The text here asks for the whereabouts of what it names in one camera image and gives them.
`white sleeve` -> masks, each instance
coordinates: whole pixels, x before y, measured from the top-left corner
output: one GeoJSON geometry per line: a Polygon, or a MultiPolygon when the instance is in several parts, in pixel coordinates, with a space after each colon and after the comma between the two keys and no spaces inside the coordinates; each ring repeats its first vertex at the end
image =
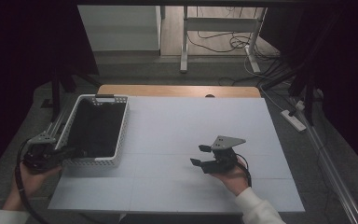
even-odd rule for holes
{"type": "Polygon", "coordinates": [[[238,195],[235,203],[241,208],[246,224],[284,223],[275,208],[257,197],[251,188],[238,195]]]}
{"type": "Polygon", "coordinates": [[[24,224],[29,216],[27,212],[0,210],[0,224],[24,224]]]}

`dark curtain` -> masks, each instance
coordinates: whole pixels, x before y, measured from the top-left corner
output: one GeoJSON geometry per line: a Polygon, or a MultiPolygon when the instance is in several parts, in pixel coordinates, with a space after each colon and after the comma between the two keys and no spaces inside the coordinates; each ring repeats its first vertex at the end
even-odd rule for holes
{"type": "MultiPolygon", "coordinates": [[[[312,67],[324,93],[324,113],[358,155],[358,0],[345,5],[312,67]]],[[[322,8],[269,8],[261,37],[298,65],[327,18],[322,8]]]]}
{"type": "Polygon", "coordinates": [[[74,1],[0,1],[0,156],[26,117],[34,89],[51,81],[53,70],[69,75],[68,66],[98,74],[74,1]]]}

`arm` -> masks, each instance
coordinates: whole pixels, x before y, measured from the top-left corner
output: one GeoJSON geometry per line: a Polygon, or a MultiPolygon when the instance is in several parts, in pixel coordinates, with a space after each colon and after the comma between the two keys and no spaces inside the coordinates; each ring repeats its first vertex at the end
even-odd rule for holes
{"type": "MultiPolygon", "coordinates": [[[[20,168],[22,182],[27,197],[30,197],[40,189],[43,182],[49,176],[55,175],[61,170],[61,167],[59,166],[43,174],[32,175],[30,170],[24,164],[21,164],[20,168]]],[[[22,224],[26,222],[28,216],[29,214],[24,211],[22,206],[16,179],[13,177],[10,193],[7,196],[7,200],[5,201],[2,210],[0,210],[0,223],[22,224]]]]}
{"type": "Polygon", "coordinates": [[[284,223],[278,212],[268,202],[257,197],[248,186],[246,175],[239,167],[225,174],[212,174],[220,179],[237,198],[236,204],[243,212],[243,222],[246,224],[284,223]]]}

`table leg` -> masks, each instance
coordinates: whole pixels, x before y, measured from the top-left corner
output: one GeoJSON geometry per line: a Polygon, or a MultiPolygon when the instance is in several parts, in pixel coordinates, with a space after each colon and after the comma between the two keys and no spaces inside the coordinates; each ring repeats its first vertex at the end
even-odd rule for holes
{"type": "Polygon", "coordinates": [[[249,58],[249,62],[252,66],[254,73],[260,73],[260,68],[255,60],[255,41],[258,38],[258,34],[260,33],[261,25],[263,24],[264,16],[266,15],[266,8],[263,7],[260,15],[257,17],[254,31],[252,32],[252,37],[249,45],[245,46],[247,57],[249,58]]]}
{"type": "Polygon", "coordinates": [[[180,72],[187,72],[187,7],[183,7],[183,43],[182,43],[182,55],[180,60],[180,72]]]}

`white table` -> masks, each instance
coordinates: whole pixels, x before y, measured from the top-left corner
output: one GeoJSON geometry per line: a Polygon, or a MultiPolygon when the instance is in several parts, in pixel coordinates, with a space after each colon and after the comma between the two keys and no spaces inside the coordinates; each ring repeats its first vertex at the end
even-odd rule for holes
{"type": "Polygon", "coordinates": [[[222,183],[190,162],[212,160],[198,145],[217,135],[246,139],[234,150],[249,162],[258,196],[279,212],[304,211],[264,99],[190,97],[131,97],[119,167],[65,168],[49,208],[239,213],[222,183]]]}

